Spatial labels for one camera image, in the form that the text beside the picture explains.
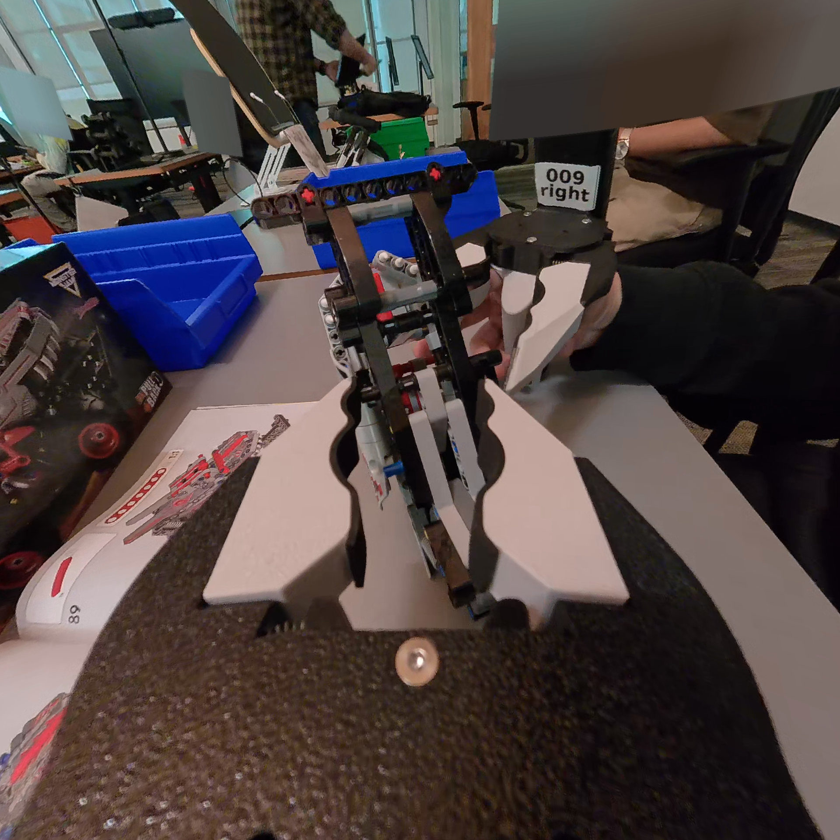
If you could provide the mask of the black office chair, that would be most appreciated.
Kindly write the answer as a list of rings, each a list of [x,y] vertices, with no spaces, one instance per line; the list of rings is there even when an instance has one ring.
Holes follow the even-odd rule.
[[[681,168],[709,175],[722,216],[676,247],[676,264],[711,259],[754,277],[775,249],[798,175],[838,104],[837,88],[783,100],[756,144],[684,153]]]

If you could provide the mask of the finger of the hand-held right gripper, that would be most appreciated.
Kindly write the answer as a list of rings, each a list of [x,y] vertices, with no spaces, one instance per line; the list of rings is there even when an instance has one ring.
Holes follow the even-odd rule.
[[[542,298],[532,304],[530,324],[510,352],[504,391],[513,394],[538,380],[545,367],[580,325],[581,298],[591,265],[563,262],[544,267],[537,277]]]
[[[500,267],[499,277],[504,349],[508,354],[515,354],[520,337],[531,323],[531,309],[541,302],[545,289],[537,276],[513,269]]]

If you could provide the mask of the person's right forearm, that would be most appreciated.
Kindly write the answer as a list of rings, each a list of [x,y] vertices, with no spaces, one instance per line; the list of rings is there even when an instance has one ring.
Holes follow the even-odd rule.
[[[839,284],[763,288],[716,262],[625,266],[611,320],[570,347],[575,371],[620,371],[704,428],[741,421],[799,439],[838,438]]]

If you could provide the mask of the blue storage bin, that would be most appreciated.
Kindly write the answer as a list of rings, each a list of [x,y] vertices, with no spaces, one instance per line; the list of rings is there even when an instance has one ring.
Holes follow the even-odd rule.
[[[161,371],[203,368],[262,268],[231,214],[58,234]]]
[[[303,184],[311,187],[342,186],[352,182],[361,182],[371,178],[390,175],[409,175],[425,172],[427,166],[436,162],[442,166],[467,164],[466,153],[456,152],[406,157],[395,161],[376,164],[362,164],[332,170],[328,178],[318,178],[311,173],[303,179]],[[453,196],[452,204],[445,216],[447,230],[451,238],[467,235],[473,230],[487,225],[500,215],[500,203],[495,176],[491,171],[480,171],[476,175],[468,192]],[[396,256],[410,258],[414,256],[403,218],[385,218],[359,226],[358,232],[368,259],[378,252],[386,250]]]

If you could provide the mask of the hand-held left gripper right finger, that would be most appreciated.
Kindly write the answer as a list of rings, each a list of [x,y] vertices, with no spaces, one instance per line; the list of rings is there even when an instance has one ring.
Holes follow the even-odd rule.
[[[476,425],[476,591],[520,602],[536,627],[561,602],[624,605],[627,584],[571,451],[491,380],[478,384]]]

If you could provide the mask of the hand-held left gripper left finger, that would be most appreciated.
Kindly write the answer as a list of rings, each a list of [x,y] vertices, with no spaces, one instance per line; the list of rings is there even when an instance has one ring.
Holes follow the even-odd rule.
[[[361,588],[366,541],[350,474],[360,388],[343,380],[259,457],[203,591],[210,605],[308,607]]]

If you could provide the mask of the white instruction booklet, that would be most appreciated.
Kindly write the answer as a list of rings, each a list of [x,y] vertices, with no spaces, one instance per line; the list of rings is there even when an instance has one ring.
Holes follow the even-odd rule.
[[[258,457],[309,403],[191,411],[129,492],[68,538],[17,601],[1,649],[1,826],[9,838],[67,714],[98,635],[153,557],[225,480]]]

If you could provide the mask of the grey black toy brick model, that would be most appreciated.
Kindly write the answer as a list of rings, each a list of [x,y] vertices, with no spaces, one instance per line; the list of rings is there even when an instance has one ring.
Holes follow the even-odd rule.
[[[493,604],[468,572],[469,523],[450,484],[475,499],[478,384],[496,380],[498,352],[469,355],[459,319],[487,294],[484,247],[460,246],[446,225],[453,200],[478,180],[464,152],[310,174],[263,192],[263,228],[300,224],[328,245],[338,275],[318,305],[333,364],[360,399],[355,436],[379,504],[397,490],[427,571],[473,619]]]

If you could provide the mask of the person's right hand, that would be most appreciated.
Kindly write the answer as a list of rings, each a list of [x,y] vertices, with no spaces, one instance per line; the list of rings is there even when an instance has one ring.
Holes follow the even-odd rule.
[[[496,270],[492,269],[487,297],[470,314],[460,320],[462,329],[479,324],[479,329],[469,341],[470,354],[494,350],[501,352],[501,362],[496,366],[499,380],[503,380],[507,375],[510,366],[510,354],[504,349],[502,336],[502,287],[503,279]],[[616,317],[622,301],[622,281],[619,274],[615,273],[611,289],[585,308],[579,328],[562,347],[559,357],[569,359],[576,351],[591,348]]]

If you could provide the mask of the black toy set box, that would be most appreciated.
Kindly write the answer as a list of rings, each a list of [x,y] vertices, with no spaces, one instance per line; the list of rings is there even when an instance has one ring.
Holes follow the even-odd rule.
[[[68,247],[1,254],[5,599],[68,540],[172,387]]]

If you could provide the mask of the wooden board on white stand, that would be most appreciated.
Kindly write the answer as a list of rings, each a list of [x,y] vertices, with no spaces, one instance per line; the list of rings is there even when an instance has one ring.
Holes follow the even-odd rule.
[[[289,101],[276,89],[242,38],[207,1],[173,1],[191,29],[191,37],[217,76],[229,85],[238,110],[271,150],[289,144],[317,177],[330,168],[302,127]]]

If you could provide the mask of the green storage bin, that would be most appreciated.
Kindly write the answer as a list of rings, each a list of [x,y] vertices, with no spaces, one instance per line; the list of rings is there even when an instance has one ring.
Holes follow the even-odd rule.
[[[382,149],[388,161],[425,156],[430,148],[424,117],[381,122],[371,140]]]

